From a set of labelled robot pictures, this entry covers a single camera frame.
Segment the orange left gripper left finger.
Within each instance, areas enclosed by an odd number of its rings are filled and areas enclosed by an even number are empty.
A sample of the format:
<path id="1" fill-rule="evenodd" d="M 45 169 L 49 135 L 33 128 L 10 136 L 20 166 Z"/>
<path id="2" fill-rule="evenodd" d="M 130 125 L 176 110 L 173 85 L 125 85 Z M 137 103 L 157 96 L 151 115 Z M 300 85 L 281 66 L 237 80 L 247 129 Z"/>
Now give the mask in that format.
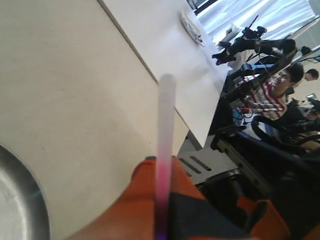
<path id="1" fill-rule="evenodd" d="M 118 199 L 70 240 L 153 240 L 156 157 L 148 156 L 133 171 Z"/>

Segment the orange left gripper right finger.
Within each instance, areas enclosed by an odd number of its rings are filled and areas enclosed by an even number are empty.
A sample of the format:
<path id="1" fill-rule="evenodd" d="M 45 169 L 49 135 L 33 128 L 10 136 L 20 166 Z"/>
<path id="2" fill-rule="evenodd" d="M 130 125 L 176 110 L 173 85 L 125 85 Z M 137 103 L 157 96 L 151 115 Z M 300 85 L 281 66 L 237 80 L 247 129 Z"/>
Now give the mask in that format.
<path id="1" fill-rule="evenodd" d="M 212 207 L 172 158 L 168 238 L 170 240 L 251 240 L 239 227 Z"/>

